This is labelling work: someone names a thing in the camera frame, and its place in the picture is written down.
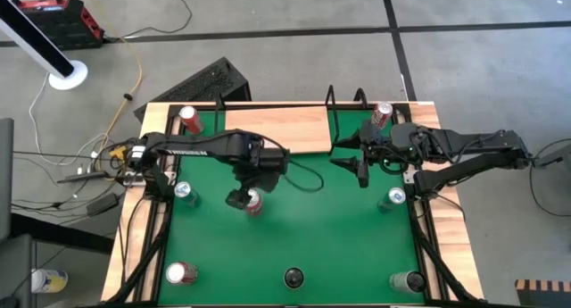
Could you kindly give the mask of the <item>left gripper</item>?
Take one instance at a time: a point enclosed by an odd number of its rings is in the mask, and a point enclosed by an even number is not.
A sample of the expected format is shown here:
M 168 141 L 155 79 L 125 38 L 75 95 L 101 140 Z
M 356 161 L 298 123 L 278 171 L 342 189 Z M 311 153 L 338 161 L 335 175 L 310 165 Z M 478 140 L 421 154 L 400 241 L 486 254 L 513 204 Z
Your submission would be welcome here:
M 279 178 L 286 173 L 286 165 L 269 168 L 236 166 L 234 174 L 235 179 L 240 182 L 240 188 L 231 190 L 225 202 L 233 208 L 243 210 L 250 203 L 249 189 L 257 188 L 270 193 L 277 186 Z

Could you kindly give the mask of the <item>red Fanta can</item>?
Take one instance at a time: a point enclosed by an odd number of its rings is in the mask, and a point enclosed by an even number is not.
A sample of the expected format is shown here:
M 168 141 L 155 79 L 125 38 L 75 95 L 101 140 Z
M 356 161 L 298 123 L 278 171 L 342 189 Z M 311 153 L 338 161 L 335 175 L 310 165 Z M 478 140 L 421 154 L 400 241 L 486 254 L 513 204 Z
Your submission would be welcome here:
M 193 106 L 185 106 L 178 113 L 187 130 L 194 135 L 203 133 L 204 126 L 199 112 Z
M 251 188 L 248 190 L 249 201 L 244 210 L 250 216 L 257 216 L 262 213 L 263 198 L 257 189 Z

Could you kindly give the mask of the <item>red Coca-Cola can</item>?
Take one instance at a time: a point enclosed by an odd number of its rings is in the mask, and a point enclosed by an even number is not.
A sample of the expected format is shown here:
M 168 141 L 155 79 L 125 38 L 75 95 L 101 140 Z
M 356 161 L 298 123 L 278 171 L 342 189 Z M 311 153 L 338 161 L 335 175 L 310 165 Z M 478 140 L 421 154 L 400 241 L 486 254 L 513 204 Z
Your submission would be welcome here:
M 370 122 L 379 129 L 383 129 L 392 118 L 392 115 L 393 106 L 387 102 L 381 102 L 376 104 L 373 109 Z
M 196 282 L 198 269 L 191 263 L 174 262 L 166 270 L 166 279 L 173 285 L 190 285 Z

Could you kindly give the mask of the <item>blue Red Bull can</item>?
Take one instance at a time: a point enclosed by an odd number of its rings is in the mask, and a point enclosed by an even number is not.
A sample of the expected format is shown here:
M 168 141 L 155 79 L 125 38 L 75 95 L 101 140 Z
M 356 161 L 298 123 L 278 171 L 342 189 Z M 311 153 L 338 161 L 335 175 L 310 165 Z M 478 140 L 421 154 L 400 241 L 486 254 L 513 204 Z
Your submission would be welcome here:
M 187 181 L 179 181 L 174 187 L 174 195 L 189 207 L 197 207 L 200 205 L 201 199 L 194 187 Z
M 380 212 L 390 212 L 405 202 L 405 191 L 400 187 L 392 187 L 379 201 L 377 208 Z

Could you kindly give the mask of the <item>white Celsius can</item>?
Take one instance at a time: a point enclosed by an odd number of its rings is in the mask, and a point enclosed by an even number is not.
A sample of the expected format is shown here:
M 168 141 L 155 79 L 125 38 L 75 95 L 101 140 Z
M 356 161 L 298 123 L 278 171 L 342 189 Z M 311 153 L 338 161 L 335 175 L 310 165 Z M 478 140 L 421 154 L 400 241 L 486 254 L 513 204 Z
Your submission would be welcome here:
M 423 274 L 418 271 L 405 271 L 394 273 L 389 282 L 394 290 L 417 294 L 422 293 L 426 289 L 426 279 Z
M 291 267 L 285 271 L 283 280 L 286 287 L 297 289 L 303 285 L 305 276 L 300 268 Z

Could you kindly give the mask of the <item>green table mat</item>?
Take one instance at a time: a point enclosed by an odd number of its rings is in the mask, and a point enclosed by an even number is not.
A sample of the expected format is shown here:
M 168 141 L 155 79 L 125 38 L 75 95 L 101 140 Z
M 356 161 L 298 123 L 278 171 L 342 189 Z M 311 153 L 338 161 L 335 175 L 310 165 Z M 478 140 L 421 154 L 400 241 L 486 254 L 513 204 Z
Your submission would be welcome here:
M 420 304 L 421 294 L 394 290 L 389 278 L 418 268 L 405 206 L 380 212 L 379 201 L 401 178 L 379 169 L 360 188 L 329 154 L 297 154 L 285 178 L 250 216 L 226 204 L 237 187 L 230 166 L 184 157 L 179 176 L 201 199 L 176 201 L 164 261 L 198 269 L 192 285 L 161 283 L 162 305 Z M 288 268 L 305 276 L 286 287 Z

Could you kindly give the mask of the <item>black perforated computer case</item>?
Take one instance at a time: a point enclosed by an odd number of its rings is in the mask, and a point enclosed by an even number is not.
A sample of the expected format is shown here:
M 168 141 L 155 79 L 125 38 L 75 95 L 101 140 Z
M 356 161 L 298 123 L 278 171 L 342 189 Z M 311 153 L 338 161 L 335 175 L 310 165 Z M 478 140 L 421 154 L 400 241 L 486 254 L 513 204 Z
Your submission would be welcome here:
M 151 103 L 252 100 L 249 81 L 226 57 L 221 57 L 191 77 L 156 96 Z

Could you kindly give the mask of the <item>black power adapter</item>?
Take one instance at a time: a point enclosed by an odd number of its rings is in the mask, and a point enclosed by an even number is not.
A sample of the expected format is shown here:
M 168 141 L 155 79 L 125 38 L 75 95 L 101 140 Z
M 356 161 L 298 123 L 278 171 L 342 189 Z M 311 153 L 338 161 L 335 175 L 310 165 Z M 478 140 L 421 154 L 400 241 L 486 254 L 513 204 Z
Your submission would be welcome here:
M 119 204 L 119 197 L 114 193 L 110 193 L 107 196 L 103 196 L 95 200 L 93 203 L 89 204 L 86 207 L 87 216 L 95 217 L 98 214 L 111 210 L 118 204 Z

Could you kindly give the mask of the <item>black power strip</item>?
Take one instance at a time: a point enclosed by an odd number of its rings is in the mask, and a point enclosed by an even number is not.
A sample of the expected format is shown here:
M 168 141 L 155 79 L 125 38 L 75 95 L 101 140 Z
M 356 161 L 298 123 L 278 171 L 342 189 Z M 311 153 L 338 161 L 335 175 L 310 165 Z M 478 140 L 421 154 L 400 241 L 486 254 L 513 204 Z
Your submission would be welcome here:
M 88 181 L 91 179 L 104 179 L 108 178 L 109 174 L 106 171 L 92 171 L 86 172 L 81 174 L 75 174 L 66 176 L 64 179 L 60 179 L 57 181 L 58 184 L 64 183 L 71 183 L 71 182 L 78 182 L 78 181 Z

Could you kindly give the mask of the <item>grey floor stand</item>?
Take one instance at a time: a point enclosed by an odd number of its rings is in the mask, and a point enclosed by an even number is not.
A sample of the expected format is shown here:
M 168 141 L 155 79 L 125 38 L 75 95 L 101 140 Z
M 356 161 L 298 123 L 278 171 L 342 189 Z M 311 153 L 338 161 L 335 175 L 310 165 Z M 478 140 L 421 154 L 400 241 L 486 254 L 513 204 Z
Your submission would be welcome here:
M 571 170 L 571 144 L 563 146 L 545 156 L 537 155 L 533 160 L 535 168 L 545 168 L 553 163 L 563 162 Z

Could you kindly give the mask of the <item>white and yellow container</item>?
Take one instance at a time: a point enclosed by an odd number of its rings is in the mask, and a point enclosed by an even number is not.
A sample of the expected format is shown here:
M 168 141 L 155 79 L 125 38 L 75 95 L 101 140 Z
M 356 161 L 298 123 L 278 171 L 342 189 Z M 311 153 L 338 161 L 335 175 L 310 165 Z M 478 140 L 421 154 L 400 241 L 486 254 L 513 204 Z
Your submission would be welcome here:
M 67 286 L 69 275 L 66 271 L 35 269 L 31 273 L 32 294 L 59 293 Z

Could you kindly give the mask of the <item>orange black striped box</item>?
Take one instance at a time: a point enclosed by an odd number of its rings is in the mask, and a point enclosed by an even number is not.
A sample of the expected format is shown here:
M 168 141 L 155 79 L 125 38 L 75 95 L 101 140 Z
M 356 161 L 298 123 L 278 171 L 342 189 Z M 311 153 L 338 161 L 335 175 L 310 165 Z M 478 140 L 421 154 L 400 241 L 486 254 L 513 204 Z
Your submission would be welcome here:
M 518 301 L 538 308 L 571 308 L 571 281 L 516 279 Z

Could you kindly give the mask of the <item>red and black tool case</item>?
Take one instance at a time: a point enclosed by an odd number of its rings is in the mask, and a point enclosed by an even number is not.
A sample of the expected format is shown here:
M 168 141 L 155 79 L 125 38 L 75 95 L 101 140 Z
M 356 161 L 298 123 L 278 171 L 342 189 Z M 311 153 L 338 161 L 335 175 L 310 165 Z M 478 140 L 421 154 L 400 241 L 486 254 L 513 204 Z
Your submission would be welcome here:
M 12 0 L 60 50 L 100 48 L 105 31 L 81 0 Z

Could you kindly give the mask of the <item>white and black floor stand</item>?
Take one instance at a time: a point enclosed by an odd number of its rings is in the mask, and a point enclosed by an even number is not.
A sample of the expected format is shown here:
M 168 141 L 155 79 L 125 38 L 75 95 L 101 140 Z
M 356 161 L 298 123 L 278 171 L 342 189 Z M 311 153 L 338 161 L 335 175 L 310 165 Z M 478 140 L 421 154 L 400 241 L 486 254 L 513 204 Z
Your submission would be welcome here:
M 0 30 L 46 70 L 54 89 L 73 89 L 86 80 L 88 67 L 69 60 L 12 0 L 0 0 Z

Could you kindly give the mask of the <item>black aluminium table frame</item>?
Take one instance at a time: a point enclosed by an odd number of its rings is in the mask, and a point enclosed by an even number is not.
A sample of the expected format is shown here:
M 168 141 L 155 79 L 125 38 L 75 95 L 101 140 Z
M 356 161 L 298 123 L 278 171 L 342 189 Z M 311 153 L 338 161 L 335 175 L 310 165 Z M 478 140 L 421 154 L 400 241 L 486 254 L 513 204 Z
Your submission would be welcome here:
M 400 108 L 399 120 L 412 120 L 418 124 L 440 128 L 438 115 L 434 102 L 391 102 Z M 151 131 L 176 132 L 179 125 L 170 125 L 170 111 L 180 105 L 190 105 L 191 103 L 150 103 L 146 109 L 140 134 L 143 135 Z M 262 108 L 289 108 L 289 107 L 330 107 L 322 102 L 228 102 L 227 110 L 246 110 Z M 357 109 L 360 101 L 341 101 L 336 103 L 337 111 L 341 107 Z M 158 233 L 158 229 L 163 222 L 164 204 L 154 204 L 146 199 L 141 199 L 144 194 L 144 187 L 129 187 L 126 190 L 124 204 L 120 215 L 120 226 L 116 232 L 116 239 L 112 248 L 112 256 L 103 286 L 101 301 L 107 301 L 114 296 L 121 286 L 121 268 L 126 270 L 127 277 L 133 272 L 141 261 L 145 250 L 147 238 L 150 234 L 153 241 Z M 442 193 L 455 204 L 459 204 L 459 196 L 455 187 L 446 187 Z M 453 208 L 447 208 L 447 203 L 434 203 L 428 205 L 426 216 L 420 218 L 420 227 L 427 233 L 433 248 L 442 256 L 443 261 L 448 265 L 451 272 L 463 284 L 472 295 L 483 298 L 483 291 L 476 270 L 476 263 L 470 245 L 466 223 L 460 219 L 459 212 L 454 212 Z M 128 220 L 133 218 L 130 235 L 127 237 Z M 120 247 L 128 246 L 126 263 L 122 264 Z M 456 298 L 451 294 L 450 288 L 445 285 L 442 273 L 438 273 L 434 264 L 430 260 L 426 251 L 421 250 L 420 266 L 425 268 L 428 278 L 428 298 L 430 299 L 452 299 Z M 158 260 L 156 254 L 150 261 L 145 271 L 145 276 L 137 284 L 139 293 L 132 293 L 127 301 L 150 301 L 153 298 L 153 291 L 158 290 Z

